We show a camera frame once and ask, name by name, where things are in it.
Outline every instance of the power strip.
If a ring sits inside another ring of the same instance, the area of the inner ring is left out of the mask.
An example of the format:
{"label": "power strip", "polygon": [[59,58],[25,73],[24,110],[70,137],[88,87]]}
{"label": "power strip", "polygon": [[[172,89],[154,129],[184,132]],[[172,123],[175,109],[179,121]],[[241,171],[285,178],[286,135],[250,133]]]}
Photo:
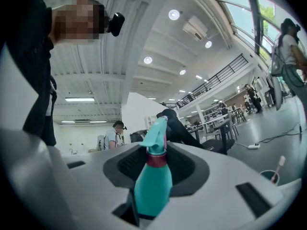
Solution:
{"label": "power strip", "polygon": [[258,149],[260,147],[259,143],[253,144],[253,145],[249,145],[248,149]]}

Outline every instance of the teal spray bottle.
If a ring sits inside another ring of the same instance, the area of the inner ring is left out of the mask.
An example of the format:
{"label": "teal spray bottle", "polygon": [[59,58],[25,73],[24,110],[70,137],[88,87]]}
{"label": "teal spray bottle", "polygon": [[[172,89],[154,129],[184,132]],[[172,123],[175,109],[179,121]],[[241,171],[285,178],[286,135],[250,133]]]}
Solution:
{"label": "teal spray bottle", "polygon": [[173,186],[166,162],[166,127],[167,117],[158,118],[140,143],[148,147],[146,164],[134,187],[136,207],[141,218],[156,217],[168,203]]}

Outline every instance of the railing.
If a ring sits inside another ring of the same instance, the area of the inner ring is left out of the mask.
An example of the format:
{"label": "railing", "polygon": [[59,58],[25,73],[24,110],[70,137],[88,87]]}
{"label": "railing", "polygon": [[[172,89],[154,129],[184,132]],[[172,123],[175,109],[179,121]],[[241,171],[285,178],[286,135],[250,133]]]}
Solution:
{"label": "railing", "polygon": [[168,107],[170,109],[178,110],[178,107],[177,107],[176,103],[160,103],[160,104],[163,105],[163,106],[166,106],[166,107]]}
{"label": "railing", "polygon": [[221,71],[215,74],[212,78],[210,78],[206,83],[203,83],[200,87],[193,90],[191,94],[183,97],[181,101],[177,102],[176,105],[181,108],[186,104],[194,101],[202,94],[212,90],[218,84],[229,78],[236,71],[239,71],[242,67],[244,67],[248,61],[244,58],[243,54],[239,55],[232,62],[230,62],[226,67],[224,67]]}

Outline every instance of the gray floor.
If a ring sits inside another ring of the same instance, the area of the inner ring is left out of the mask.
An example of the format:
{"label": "gray floor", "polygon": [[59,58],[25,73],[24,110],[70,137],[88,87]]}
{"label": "gray floor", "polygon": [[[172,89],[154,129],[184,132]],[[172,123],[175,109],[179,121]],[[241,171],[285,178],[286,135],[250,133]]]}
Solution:
{"label": "gray floor", "polygon": [[[239,136],[236,142],[248,146],[293,128],[304,118],[302,107],[299,105],[297,108],[296,101],[298,102],[295,98],[287,99],[279,111],[273,107],[264,109],[261,114],[249,115],[247,123],[237,124]],[[301,125],[303,129],[306,128],[304,122],[301,122]],[[289,134],[298,132],[299,125]],[[279,185],[283,185],[301,175],[307,155],[307,132],[304,131],[301,136],[284,136],[267,144],[261,143],[259,149],[247,149],[235,144],[228,151],[228,155],[241,160],[258,172],[275,170],[280,156],[284,155],[286,162],[279,171]]]}

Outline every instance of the toothbrush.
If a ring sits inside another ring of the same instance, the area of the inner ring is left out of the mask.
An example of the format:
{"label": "toothbrush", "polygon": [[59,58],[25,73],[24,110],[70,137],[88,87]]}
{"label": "toothbrush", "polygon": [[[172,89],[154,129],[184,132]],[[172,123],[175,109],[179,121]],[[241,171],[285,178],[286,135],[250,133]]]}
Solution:
{"label": "toothbrush", "polygon": [[286,158],[284,156],[281,156],[280,159],[279,159],[279,163],[278,163],[278,166],[277,166],[277,169],[273,175],[273,177],[271,178],[271,182],[273,183],[274,180],[275,180],[275,177],[279,171],[279,169],[284,165],[284,162],[286,161]]}

